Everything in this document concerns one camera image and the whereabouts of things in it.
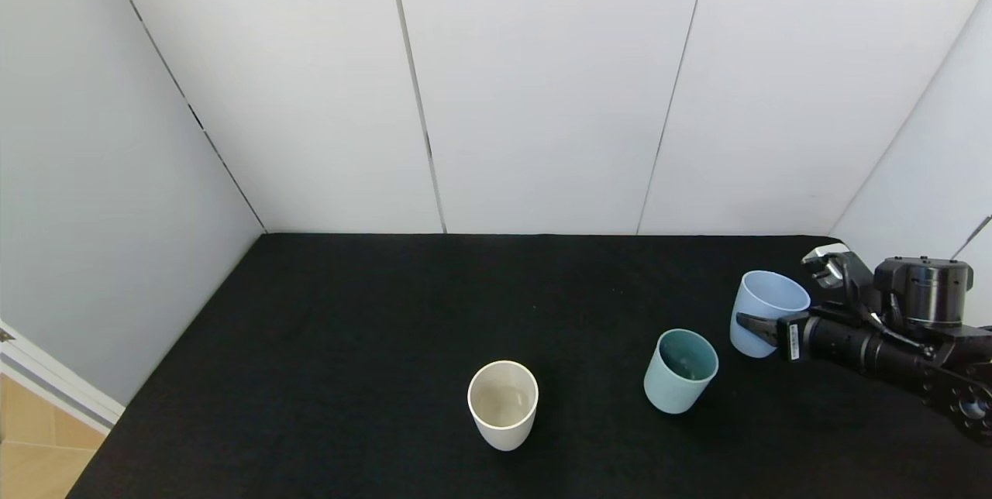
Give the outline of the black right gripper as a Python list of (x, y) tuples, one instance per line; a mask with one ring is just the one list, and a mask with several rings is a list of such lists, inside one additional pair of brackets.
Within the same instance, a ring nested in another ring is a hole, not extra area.
[(843, 311), (803, 311), (784, 318), (759, 318), (738, 311), (737, 325), (771, 347), (790, 363), (829, 361), (860, 375), (868, 375), (866, 352), (871, 331), (856, 315)]

